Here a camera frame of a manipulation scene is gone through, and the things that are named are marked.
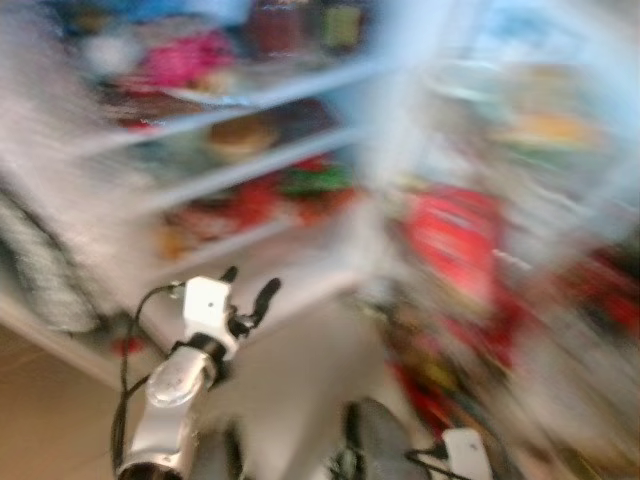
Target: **red food package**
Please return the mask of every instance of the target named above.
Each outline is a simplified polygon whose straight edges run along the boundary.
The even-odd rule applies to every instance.
[[[323,153],[303,160],[295,165],[294,168],[307,172],[324,172],[329,167],[330,162],[329,155]]]
[[[443,395],[435,391],[422,391],[401,366],[392,365],[392,368],[413,407],[439,438],[444,430],[453,426]]]
[[[311,227],[331,219],[337,212],[343,210],[357,197],[357,191],[353,188],[324,192],[311,197],[302,197],[295,200],[289,199],[289,203],[295,212],[300,225]]]
[[[230,207],[211,208],[192,204],[170,216],[171,223],[204,242],[228,237],[240,230],[240,221]]]
[[[280,199],[276,181],[277,175],[269,175],[238,187],[233,209],[241,229],[267,222],[273,217]]]
[[[416,253],[476,312],[495,301],[498,219],[496,199],[443,187],[418,197],[406,223]]]
[[[616,292],[605,299],[605,305],[611,319],[637,338],[640,331],[640,304],[637,298],[633,299]]]

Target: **floor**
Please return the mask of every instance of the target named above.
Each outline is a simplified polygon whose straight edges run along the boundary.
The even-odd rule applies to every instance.
[[[324,480],[341,407],[366,395],[387,403],[414,443],[428,444],[371,325],[324,305],[242,349],[233,378],[210,394],[201,425],[239,418],[260,480]],[[111,480],[116,401],[115,391],[0,328],[0,478]]]
[[[0,478],[112,480],[117,393],[0,327]]]

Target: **jar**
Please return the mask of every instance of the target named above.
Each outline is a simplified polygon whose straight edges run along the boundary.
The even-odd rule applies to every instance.
[[[371,0],[324,0],[322,44],[335,54],[352,53],[364,43]]]
[[[307,3],[308,0],[255,0],[248,29],[259,57],[286,57],[304,49]]]

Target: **open refrigerator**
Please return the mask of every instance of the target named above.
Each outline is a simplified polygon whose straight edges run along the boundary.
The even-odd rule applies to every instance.
[[[184,6],[233,26],[246,21],[249,3],[186,1]],[[467,188],[477,186],[480,171],[483,188],[497,185],[505,198],[517,199],[514,217],[524,218],[527,228],[507,228],[506,240],[494,252],[508,260],[514,282],[584,251],[582,244],[576,248],[575,232],[581,239],[613,242],[633,228],[640,208],[636,2],[379,0],[363,5],[372,13],[366,42],[356,53],[311,68],[269,72],[225,98],[231,105],[213,101],[140,129],[117,127],[105,118],[95,92],[81,78],[77,52],[62,41],[47,6],[5,2],[0,19],[2,175],[100,284],[97,297],[107,312],[132,312],[158,284],[216,277],[237,265],[234,303],[241,307],[249,307],[268,279],[283,281],[264,325],[249,340],[260,342],[341,292],[366,291],[379,277],[403,275],[402,262],[390,248],[387,220],[398,192],[415,178]],[[605,152],[588,163],[570,161],[564,170],[534,162],[514,173],[470,162],[478,156],[473,149],[478,121],[461,123],[452,114],[456,102],[442,98],[491,103],[486,100],[495,93],[491,82],[513,74],[511,65],[521,62],[580,69],[594,92],[589,109],[605,130]],[[309,98],[330,113],[329,124],[285,138],[243,162],[196,168],[159,182],[134,161],[140,145],[187,138]],[[180,141],[172,143],[176,158]],[[166,212],[327,154],[350,171],[358,190],[330,218],[301,228],[277,216],[176,259],[159,258],[157,225]],[[7,272],[3,269],[2,285],[15,286]],[[47,330],[16,290],[0,290],[6,297],[0,304],[4,321],[90,374],[116,383],[119,357],[104,339]],[[183,338],[179,302],[150,302],[142,328],[157,349],[150,347],[138,363],[134,359],[139,376]]]

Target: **bread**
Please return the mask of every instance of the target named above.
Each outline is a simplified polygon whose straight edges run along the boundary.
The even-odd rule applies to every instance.
[[[278,131],[268,117],[255,114],[214,125],[208,143],[217,154],[238,157],[266,150],[277,138]]]

